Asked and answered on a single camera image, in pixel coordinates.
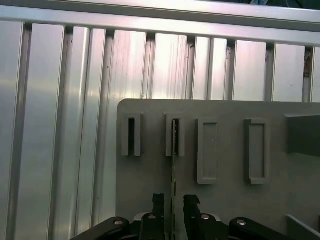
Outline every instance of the aluminum rail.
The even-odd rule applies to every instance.
[[[195,0],[0,0],[1,5],[320,32],[318,10]]]
[[[0,21],[223,37],[234,40],[320,47],[320,34],[318,32],[301,32],[296,30],[236,26],[208,22],[68,12],[26,7],[0,6]]]

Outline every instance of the reflective metal surface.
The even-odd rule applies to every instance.
[[[89,40],[89,29],[75,27],[68,46],[53,236],[56,240],[75,235]]]
[[[225,100],[227,40],[213,38],[210,50],[209,100]]]
[[[103,56],[103,68],[102,68],[102,82],[101,82],[101,99],[100,99],[100,110],[98,119],[98,133],[96,140],[96,155],[95,155],[95,169],[94,169],[94,189],[93,189],[93,217],[92,225],[95,226],[100,222],[101,212],[101,200],[103,196],[103,176],[104,176],[104,162],[105,162],[105,144],[106,144],[106,127],[107,121],[109,120],[108,113],[108,92],[109,82],[111,76],[111,64],[112,64],[112,53],[114,46],[114,35],[108,35],[105,39],[104,56]]]
[[[156,34],[153,99],[185,99],[187,36]]]
[[[107,120],[104,146],[102,188],[99,199],[99,223],[116,214],[116,121],[117,106],[123,99],[140,99],[142,96],[144,32],[115,31],[112,61],[107,92]]]
[[[48,236],[64,27],[32,26],[15,238]]]
[[[310,101],[320,103],[320,48],[315,47],[312,53],[311,96]]]
[[[10,187],[14,187],[11,173],[16,173],[12,161],[23,24],[0,22],[0,33],[0,240],[4,240],[6,228],[11,227],[7,218],[14,214],[9,212],[9,205]]]
[[[266,43],[236,41],[233,100],[265,100]]]
[[[274,6],[224,2],[175,0],[2,0],[3,5],[177,19],[185,21],[260,26],[266,28],[315,31],[320,17],[317,11]]]
[[[305,47],[276,44],[274,48],[273,92],[275,102],[301,102]]]
[[[320,47],[320,33],[263,27],[160,18],[68,12],[12,6],[0,6],[0,21],[23,21],[90,28],[151,31],[193,36],[214,36],[236,40],[277,42]]]
[[[195,39],[195,57],[192,84],[192,99],[207,100],[210,59],[210,38]]]
[[[91,228],[93,221],[96,144],[105,39],[106,30],[91,30],[76,205],[76,235]]]

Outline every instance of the gray metal plate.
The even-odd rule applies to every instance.
[[[142,152],[141,156],[122,156],[121,116],[132,113],[142,114]],[[290,114],[320,114],[320,105],[317,103],[155,99],[122,101],[117,111],[118,216],[133,219],[140,212],[151,211],[152,194],[164,193],[166,217],[169,217],[171,158],[166,157],[167,113],[182,115],[185,127],[185,156],[176,158],[176,230],[181,233],[178,239],[186,239],[183,219],[183,196],[186,194],[196,194],[201,202],[201,211],[217,214],[226,224],[233,218],[247,217],[285,233],[285,215],[290,214],[312,228],[317,227],[320,212],[320,160],[317,157],[286,153],[285,117]],[[215,175],[212,182],[207,182],[211,184],[198,184],[197,176],[198,119],[203,118],[215,119],[217,122],[212,125],[215,126],[214,131],[210,127],[201,131],[204,132],[205,142],[208,142],[210,133],[214,133],[216,139],[216,154],[212,158],[208,154],[203,157],[204,168],[207,165],[209,168],[216,166],[214,171],[209,171],[209,174]],[[266,181],[260,184],[250,184],[245,180],[245,119],[268,122],[269,172]],[[256,171],[261,168],[259,164],[252,164],[252,168],[259,174]]]

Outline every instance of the metal screw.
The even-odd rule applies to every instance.
[[[116,220],[115,222],[114,222],[114,225],[122,225],[124,222],[123,221],[121,221],[121,220]]]
[[[201,216],[201,218],[204,219],[204,220],[208,220],[210,217],[207,214],[203,214]]]
[[[237,220],[236,223],[239,224],[240,226],[246,225],[246,222],[241,219]]]

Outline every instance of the metal frame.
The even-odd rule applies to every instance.
[[[6,150],[1,156],[5,188],[0,189],[0,212],[5,214],[0,240],[69,239],[115,215],[114,140],[122,99],[301,102],[306,46],[313,48],[313,58],[312,75],[305,82],[310,100],[320,102],[319,11],[192,0],[0,4],[0,42],[6,46],[0,48],[0,66],[10,66],[8,73],[0,67],[8,74],[8,81],[0,78],[0,112],[9,117],[9,138],[0,136]],[[62,66],[60,74],[57,65]],[[250,71],[239,72],[243,65]],[[35,69],[42,70],[42,84]],[[267,97],[261,91],[264,69]],[[63,87],[53,89],[58,78]],[[58,106],[51,95],[59,97]],[[40,96],[48,105],[38,109],[30,101],[41,104]],[[35,119],[33,110],[43,117]],[[56,124],[49,126],[47,110],[50,123],[56,119]],[[33,120],[41,129],[48,126],[50,135],[32,134]],[[6,145],[8,139],[13,143]],[[44,167],[38,164],[42,156],[29,157],[39,146],[34,152],[28,147],[43,139],[47,142],[41,149],[50,155]],[[30,171],[34,163],[36,170]]]
[[[2,5],[221,23],[300,31],[320,31],[317,10],[195,0],[2,0]]]
[[[320,47],[320,32],[0,6],[0,21],[82,26]]]

